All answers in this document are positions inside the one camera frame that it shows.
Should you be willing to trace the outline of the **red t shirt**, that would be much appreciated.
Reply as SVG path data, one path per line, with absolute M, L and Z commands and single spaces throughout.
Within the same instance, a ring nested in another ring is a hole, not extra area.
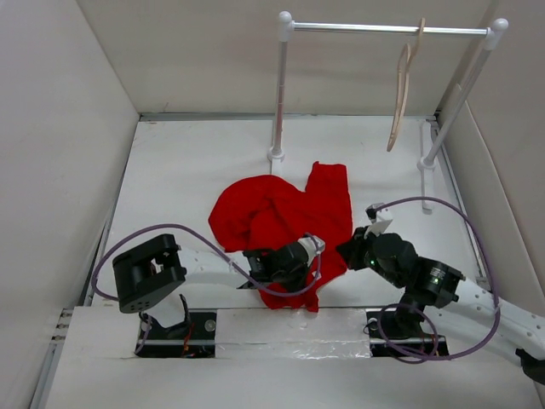
M 254 176 L 237 181 L 217 199 L 209 215 L 216 241 L 227 252 L 274 249 L 304 234 L 325 242 L 321 269 L 313 288 L 297 297 L 276 297 L 264 291 L 270 309 L 305 308 L 318 312 L 318 290 L 347 271 L 336 247 L 353 234 L 353 213 L 347 167 L 313 164 L 303 191 L 278 176 Z

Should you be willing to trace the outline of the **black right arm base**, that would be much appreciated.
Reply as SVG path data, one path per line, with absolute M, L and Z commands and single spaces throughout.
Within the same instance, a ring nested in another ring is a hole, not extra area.
M 372 358 L 390 357 L 407 363 L 421 363 L 401 354 L 391 346 L 386 345 L 378 329 L 378 322 L 384 334 L 398 347 L 411 349 L 412 353 L 432 354 L 434 356 L 448 356 L 449 350 L 446 338 L 443 335 L 434 336 L 431 329 L 423 330 L 424 318 L 416 311 L 424 311 L 425 306 L 417 303 L 411 296 L 403 295 L 402 304 L 410 305 L 410 308 L 392 307 L 386 309 L 380 318 L 380 308 L 366 310 L 367 322 L 363 333 L 370 338 L 370 354 Z

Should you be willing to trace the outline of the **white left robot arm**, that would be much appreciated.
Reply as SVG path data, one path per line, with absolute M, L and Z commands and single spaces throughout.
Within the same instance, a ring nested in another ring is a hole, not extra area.
M 189 330 L 189 316 L 172 308 L 172 297 L 183 284 L 223 285 L 237 290 L 272 290 L 300 294 L 313 277 L 311 266 L 325 243 L 307 234 L 277 250 L 199 252 L 184 249 L 170 233 L 116 256 L 112 261 L 119 310 L 149 314 L 170 337 Z

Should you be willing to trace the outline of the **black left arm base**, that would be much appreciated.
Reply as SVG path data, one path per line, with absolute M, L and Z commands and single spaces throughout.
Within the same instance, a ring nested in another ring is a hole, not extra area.
M 139 358 L 215 358 L 217 311 L 190 309 L 181 296 L 181 322 L 163 327 L 152 316 L 139 313 L 141 328 L 135 345 Z

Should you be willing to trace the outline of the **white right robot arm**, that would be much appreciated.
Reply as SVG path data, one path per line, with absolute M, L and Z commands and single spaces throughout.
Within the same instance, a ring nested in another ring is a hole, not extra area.
M 348 268 L 369 268 L 404 291 L 393 316 L 379 319 L 376 330 L 400 338 L 416 337 L 427 307 L 445 309 L 493 330 L 519 359 L 523 373 L 544 384 L 544 318 L 495 297 L 459 270 L 416 253 L 412 243 L 396 233 L 357 228 L 348 242 L 338 245 Z

